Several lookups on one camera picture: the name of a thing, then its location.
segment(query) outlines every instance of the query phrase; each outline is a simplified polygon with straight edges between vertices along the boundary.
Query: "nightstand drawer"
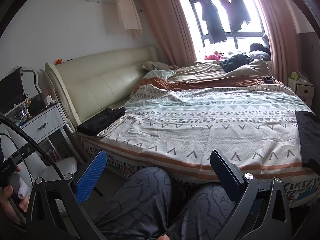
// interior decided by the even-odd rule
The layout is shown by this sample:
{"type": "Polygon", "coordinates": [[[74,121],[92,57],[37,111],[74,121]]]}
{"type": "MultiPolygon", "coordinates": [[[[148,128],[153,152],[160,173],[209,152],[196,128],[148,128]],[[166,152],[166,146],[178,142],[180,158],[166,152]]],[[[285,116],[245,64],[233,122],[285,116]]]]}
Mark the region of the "nightstand drawer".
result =
{"type": "Polygon", "coordinates": [[[312,106],[312,98],[301,97],[301,100],[306,103],[307,106],[312,106]]]}
{"type": "Polygon", "coordinates": [[[315,87],[297,85],[296,94],[299,97],[313,98],[314,93],[315,93],[315,87]]]}
{"type": "Polygon", "coordinates": [[[46,138],[48,134],[57,129],[59,126],[63,126],[65,120],[63,119],[58,106],[52,107],[47,110],[47,113],[39,115],[30,120],[22,129],[36,142],[46,138]]]}

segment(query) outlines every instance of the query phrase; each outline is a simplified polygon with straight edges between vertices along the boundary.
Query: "white chair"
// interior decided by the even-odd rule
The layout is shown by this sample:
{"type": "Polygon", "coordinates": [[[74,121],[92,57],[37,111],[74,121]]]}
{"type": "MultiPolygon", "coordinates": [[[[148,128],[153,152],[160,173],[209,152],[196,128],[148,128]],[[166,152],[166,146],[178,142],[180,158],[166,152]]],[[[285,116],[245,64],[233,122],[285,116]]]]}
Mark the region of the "white chair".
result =
{"type": "MultiPolygon", "coordinates": [[[[27,142],[21,136],[19,136],[15,131],[10,129],[4,124],[0,124],[0,133],[5,133],[9,135],[12,140],[16,143],[18,148],[24,146],[27,142]]],[[[1,136],[1,147],[3,151],[4,158],[10,157],[14,152],[16,152],[16,147],[12,143],[12,141],[7,138],[6,136],[1,136]]],[[[28,194],[30,196],[32,184],[34,183],[35,179],[38,177],[42,177],[45,181],[52,181],[52,180],[59,180],[59,176],[54,170],[52,166],[47,166],[41,160],[37,152],[32,153],[29,157],[25,159],[26,164],[29,168],[31,173],[32,183],[30,181],[30,176],[28,170],[24,163],[20,163],[19,166],[21,167],[20,176],[26,182],[28,186],[28,194]]],[[[74,157],[66,158],[62,161],[56,163],[58,168],[60,169],[63,175],[71,173],[74,174],[78,168],[77,162],[74,157]]],[[[57,205],[60,212],[65,212],[66,209],[61,200],[56,200],[57,205]]]]}

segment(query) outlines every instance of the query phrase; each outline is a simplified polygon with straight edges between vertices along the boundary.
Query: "bedside table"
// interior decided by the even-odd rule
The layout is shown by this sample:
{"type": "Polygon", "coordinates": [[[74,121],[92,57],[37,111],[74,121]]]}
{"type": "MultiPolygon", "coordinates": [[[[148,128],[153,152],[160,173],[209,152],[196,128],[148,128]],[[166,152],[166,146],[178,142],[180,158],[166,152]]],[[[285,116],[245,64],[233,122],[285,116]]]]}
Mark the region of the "bedside table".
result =
{"type": "Polygon", "coordinates": [[[288,77],[287,86],[291,88],[291,90],[296,93],[307,106],[311,107],[313,94],[315,93],[315,87],[312,83],[305,83],[288,77]]]}
{"type": "Polygon", "coordinates": [[[60,130],[74,156],[81,164],[83,164],[83,159],[80,157],[65,130],[63,129],[65,125],[67,125],[67,118],[60,106],[60,103],[57,103],[53,106],[48,106],[46,111],[43,111],[40,114],[32,117],[21,126],[21,129],[36,143],[40,143],[41,141],[47,139],[53,148],[54,146],[48,137],[55,131],[60,130]]]}

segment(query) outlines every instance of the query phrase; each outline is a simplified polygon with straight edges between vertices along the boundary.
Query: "blue foam pad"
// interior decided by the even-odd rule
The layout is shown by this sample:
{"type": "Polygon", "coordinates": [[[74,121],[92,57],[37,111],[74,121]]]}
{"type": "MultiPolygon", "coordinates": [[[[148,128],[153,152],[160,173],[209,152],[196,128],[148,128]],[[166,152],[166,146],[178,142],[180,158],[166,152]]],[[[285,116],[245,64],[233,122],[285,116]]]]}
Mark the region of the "blue foam pad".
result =
{"type": "Polygon", "coordinates": [[[76,199],[79,204],[88,200],[107,162],[107,154],[104,151],[100,151],[82,175],[81,179],[79,179],[76,184],[76,199]]]}

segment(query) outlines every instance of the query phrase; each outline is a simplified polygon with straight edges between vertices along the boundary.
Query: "orange stripe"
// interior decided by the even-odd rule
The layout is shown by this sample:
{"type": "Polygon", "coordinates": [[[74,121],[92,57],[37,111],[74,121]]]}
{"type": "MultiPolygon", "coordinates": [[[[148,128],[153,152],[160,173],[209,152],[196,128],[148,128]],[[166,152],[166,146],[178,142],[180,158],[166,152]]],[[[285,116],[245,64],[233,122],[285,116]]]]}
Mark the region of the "orange stripe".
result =
{"type": "MultiPolygon", "coordinates": [[[[130,161],[134,161],[136,162],[137,160],[136,159],[133,159],[133,158],[130,158],[130,157],[126,157],[126,156],[122,156],[118,153],[115,153],[115,152],[111,152],[109,150],[107,150],[109,153],[111,154],[114,154],[114,155],[117,155],[119,157],[122,157],[126,160],[130,160],[130,161]]],[[[149,161],[141,161],[147,165],[150,165],[150,166],[155,166],[156,164],[152,163],[152,162],[149,162],[149,161]]],[[[205,179],[205,180],[218,180],[218,177],[216,175],[208,175],[208,174],[199,174],[199,173],[196,173],[196,172],[190,172],[190,171],[182,171],[182,170],[177,170],[177,169],[174,169],[174,168],[169,168],[169,167],[163,167],[163,166],[160,166],[160,168],[166,170],[166,171],[170,171],[170,172],[173,172],[173,173],[176,173],[176,174],[182,174],[182,175],[187,175],[187,176],[191,176],[191,177],[194,177],[194,178],[198,178],[198,179],[205,179]]],[[[314,171],[309,169],[309,170],[305,170],[305,171],[291,171],[291,172],[285,172],[285,173],[276,173],[276,174],[253,174],[255,176],[256,179],[273,179],[275,177],[280,177],[280,178],[285,178],[285,177],[296,177],[296,176],[302,176],[302,175],[309,175],[309,174],[313,174],[314,171]]]]}
{"type": "MultiPolygon", "coordinates": [[[[163,163],[169,163],[169,164],[179,165],[182,167],[200,169],[200,170],[205,170],[205,171],[210,171],[212,169],[211,165],[202,165],[200,163],[199,164],[186,163],[183,161],[178,161],[178,160],[170,159],[170,158],[163,157],[163,156],[155,156],[155,155],[148,154],[148,153],[137,153],[137,152],[125,149],[125,148],[120,148],[118,146],[108,144],[106,142],[102,142],[100,140],[89,139],[89,138],[88,138],[88,140],[95,142],[95,143],[98,143],[98,144],[108,146],[108,147],[110,147],[114,150],[118,150],[120,152],[125,152],[130,155],[134,155],[134,156],[138,156],[138,157],[150,158],[150,159],[160,161],[163,163]]],[[[269,166],[262,166],[261,164],[251,164],[251,165],[239,166],[239,169],[241,169],[241,170],[278,170],[278,169],[286,169],[286,168],[294,168],[294,167],[301,167],[301,162],[281,164],[281,165],[269,165],[269,166]]]]}
{"type": "MultiPolygon", "coordinates": [[[[266,166],[262,166],[261,164],[250,164],[250,165],[239,166],[238,168],[241,170],[280,170],[280,169],[297,168],[297,167],[301,167],[301,162],[281,164],[281,165],[266,165],[266,166]]],[[[203,170],[210,171],[211,166],[204,165],[203,170]]]]}

